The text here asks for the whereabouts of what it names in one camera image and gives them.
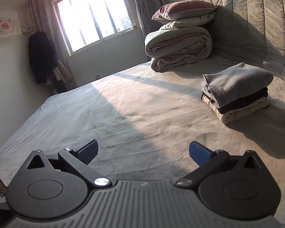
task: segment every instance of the metal pivot bolt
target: metal pivot bolt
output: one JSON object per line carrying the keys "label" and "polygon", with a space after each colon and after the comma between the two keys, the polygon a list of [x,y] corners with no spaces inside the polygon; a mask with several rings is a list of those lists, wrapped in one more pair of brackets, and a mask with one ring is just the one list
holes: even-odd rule
{"label": "metal pivot bolt", "polygon": [[100,178],[95,179],[94,183],[97,186],[106,186],[110,183],[110,180],[104,177],[100,177]]}
{"label": "metal pivot bolt", "polygon": [[176,184],[182,187],[187,187],[192,184],[192,181],[190,179],[183,178],[183,179],[178,180]]}

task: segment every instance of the curtain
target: curtain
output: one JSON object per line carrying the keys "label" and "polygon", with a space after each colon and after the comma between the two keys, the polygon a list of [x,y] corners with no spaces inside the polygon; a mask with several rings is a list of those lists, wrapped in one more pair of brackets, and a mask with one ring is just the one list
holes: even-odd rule
{"label": "curtain", "polygon": [[[34,32],[46,33],[49,41],[55,48],[57,58],[70,72],[67,62],[68,52],[63,40],[59,37],[60,29],[50,0],[29,0],[25,7],[25,15]],[[71,79],[65,83],[65,87],[67,91],[74,89],[75,84],[73,80]]]}
{"label": "curtain", "polygon": [[138,21],[144,37],[147,34],[158,30],[163,24],[152,21],[153,14],[166,4],[166,0],[135,0]]}

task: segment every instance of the red logo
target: red logo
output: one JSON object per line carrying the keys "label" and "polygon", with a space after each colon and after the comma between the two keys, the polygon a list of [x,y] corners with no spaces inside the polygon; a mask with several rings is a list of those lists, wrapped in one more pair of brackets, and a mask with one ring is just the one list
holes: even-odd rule
{"label": "red logo", "polygon": [[1,24],[1,29],[4,29],[4,30],[8,30],[9,29],[9,25],[7,22],[4,22]]}

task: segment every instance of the window frame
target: window frame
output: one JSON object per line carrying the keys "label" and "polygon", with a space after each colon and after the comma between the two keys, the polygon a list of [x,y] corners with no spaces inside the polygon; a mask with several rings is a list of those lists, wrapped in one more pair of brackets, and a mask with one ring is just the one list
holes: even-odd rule
{"label": "window frame", "polygon": [[[133,31],[133,29],[128,28],[128,29],[126,29],[126,30],[117,32],[116,26],[115,26],[114,21],[113,21],[112,16],[111,16],[111,13],[110,13],[110,11],[109,11],[107,5],[106,5],[106,7],[107,7],[107,12],[108,12],[108,15],[109,15],[109,17],[110,17],[110,22],[111,22],[111,24],[112,24],[112,27],[113,27],[113,30],[114,30],[115,33],[114,33],[114,34],[111,34],[111,35],[109,35],[109,36],[103,37],[102,34],[101,34],[101,31],[100,31],[100,28],[99,28],[99,26],[98,26],[98,23],[97,23],[97,21],[96,21],[94,15],[93,15],[92,8],[91,8],[91,6],[89,5],[89,7],[90,7],[90,13],[91,13],[91,16],[92,16],[92,18],[93,18],[93,21],[94,21],[94,24],[95,24],[95,27],[96,27],[96,31],[97,31],[98,36],[99,36],[99,40],[97,40],[97,41],[95,41],[95,42],[93,42],[93,43],[87,45],[86,42],[85,42],[85,40],[84,40],[84,37],[83,37],[83,35],[82,35],[82,32],[81,32],[81,30],[80,30],[80,32],[81,32],[81,37],[82,37],[82,40],[83,40],[85,46],[82,47],[82,48],[80,48],[80,49],[78,49],[78,50],[76,50],[76,51],[73,51],[73,50],[72,50],[72,47],[71,47],[71,44],[70,44],[70,42],[69,42],[69,39],[68,39],[68,37],[67,37],[66,31],[65,31],[65,29],[64,29],[64,25],[63,25],[63,22],[62,22],[62,19],[61,19],[61,16],[60,16],[60,12],[59,12],[59,8],[58,8],[58,3],[61,2],[61,1],[62,1],[62,0],[54,0],[54,1],[52,2],[52,5],[53,5],[53,8],[54,8],[54,12],[55,12],[56,20],[57,20],[57,22],[58,22],[58,27],[59,27],[59,29],[60,29],[60,33],[61,33],[61,35],[62,35],[62,38],[63,38],[63,40],[64,40],[66,49],[67,49],[67,51],[68,51],[70,57],[71,57],[72,55],[74,55],[74,54],[77,54],[78,52],[81,52],[82,50],[84,50],[84,49],[86,49],[86,48],[89,48],[89,47],[91,47],[91,46],[93,46],[93,45],[95,45],[95,44],[98,44],[99,42],[102,42],[102,41],[107,40],[107,39],[109,39],[109,38],[115,37],[115,36],[117,36],[117,35],[121,35],[121,34],[127,33],[127,32],[129,32],[129,31]],[[129,15],[129,19],[130,19],[131,24],[132,24],[132,28],[134,28],[134,30],[136,30],[136,29],[137,29],[137,26],[136,26],[136,23],[135,23],[135,21],[134,21],[133,15],[132,15],[132,13],[131,13],[129,3],[128,3],[127,0],[123,0],[123,1],[124,1],[124,4],[125,4],[125,7],[126,7],[126,9],[127,9],[127,12],[128,12],[128,15]]]}

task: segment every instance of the stack of bedding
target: stack of bedding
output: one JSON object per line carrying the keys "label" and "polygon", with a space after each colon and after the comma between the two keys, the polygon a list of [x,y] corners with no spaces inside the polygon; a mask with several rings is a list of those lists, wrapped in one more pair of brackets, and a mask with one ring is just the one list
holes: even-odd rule
{"label": "stack of bedding", "polygon": [[268,88],[273,75],[239,63],[217,74],[204,74],[202,101],[219,120],[230,123],[269,105]]}
{"label": "stack of bedding", "polygon": [[152,17],[164,25],[145,38],[145,50],[156,72],[202,61],[212,51],[209,32],[200,27],[211,21],[218,6],[204,1],[182,1],[162,6]]}

